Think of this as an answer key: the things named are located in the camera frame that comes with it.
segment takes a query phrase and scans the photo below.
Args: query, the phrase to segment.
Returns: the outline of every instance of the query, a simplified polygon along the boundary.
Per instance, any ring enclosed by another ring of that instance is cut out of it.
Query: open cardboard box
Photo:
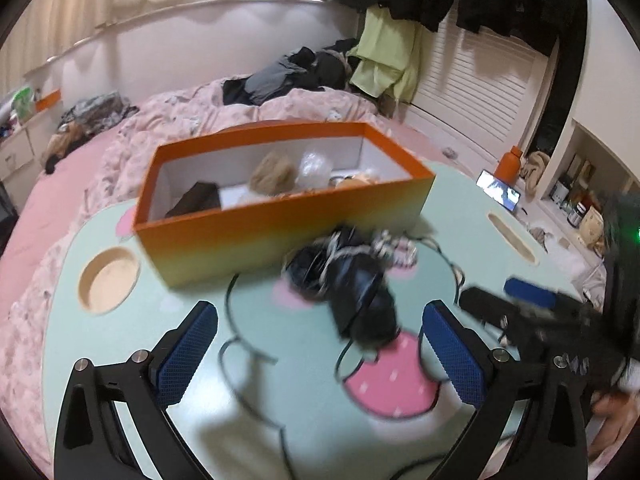
[[[237,205],[260,161],[271,151],[295,165],[318,150],[334,175],[373,169],[378,184],[279,196]],[[365,231],[410,229],[435,176],[416,158],[365,123],[268,121],[158,147],[148,169],[134,231],[169,286],[257,269],[346,222]],[[197,181],[220,187],[222,208],[165,219]]]

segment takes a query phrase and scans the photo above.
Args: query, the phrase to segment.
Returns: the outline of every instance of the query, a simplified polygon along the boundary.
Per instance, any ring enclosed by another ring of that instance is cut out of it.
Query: hand
[[[589,446],[590,460],[597,458],[607,447],[625,440],[640,416],[638,399],[621,392],[601,397],[592,409],[593,415],[606,420]]]

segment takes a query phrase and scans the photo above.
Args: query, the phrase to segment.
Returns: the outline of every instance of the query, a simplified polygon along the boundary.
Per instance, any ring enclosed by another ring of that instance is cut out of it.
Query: drawer handle
[[[7,164],[7,167],[9,168],[9,171],[13,171],[15,170],[15,153],[12,153],[11,155],[8,155],[4,158],[4,161]]]

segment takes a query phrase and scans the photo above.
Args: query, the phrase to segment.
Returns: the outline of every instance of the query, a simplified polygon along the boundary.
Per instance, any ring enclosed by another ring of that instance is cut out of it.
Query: white shelf
[[[578,241],[578,229],[575,229],[569,224],[566,220],[567,214],[564,211],[548,198],[540,200],[538,204],[540,205],[540,209],[554,221],[556,226],[562,231],[562,234],[571,242],[571,245],[576,248],[588,264],[596,266],[601,262],[602,259],[594,251],[588,249]]]

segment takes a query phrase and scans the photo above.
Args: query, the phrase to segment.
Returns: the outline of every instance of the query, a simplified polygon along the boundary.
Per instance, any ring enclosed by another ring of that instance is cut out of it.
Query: orange water bottle
[[[522,151],[519,147],[513,146],[510,152],[505,153],[500,160],[500,164],[495,169],[494,177],[513,187],[520,174],[520,157]]]

